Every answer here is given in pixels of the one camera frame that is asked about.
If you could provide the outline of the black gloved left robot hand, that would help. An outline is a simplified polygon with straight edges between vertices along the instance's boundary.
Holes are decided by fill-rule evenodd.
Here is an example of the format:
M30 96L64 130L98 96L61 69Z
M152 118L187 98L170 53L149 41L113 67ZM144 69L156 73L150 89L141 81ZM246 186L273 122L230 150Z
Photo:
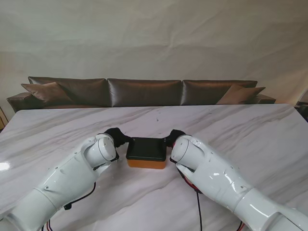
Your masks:
M119 128L109 128L104 132L104 134L109 135L113 141L116 148L120 147L125 143L133 141L133 139L124 133Z

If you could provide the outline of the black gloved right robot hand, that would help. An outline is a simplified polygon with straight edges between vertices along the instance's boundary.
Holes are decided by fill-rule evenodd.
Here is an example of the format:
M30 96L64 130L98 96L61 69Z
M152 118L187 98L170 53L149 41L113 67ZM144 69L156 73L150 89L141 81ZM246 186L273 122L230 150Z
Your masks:
M186 135L186 133L181 130L173 129L171 133L164 138L166 146L173 147L176 140L183 135Z

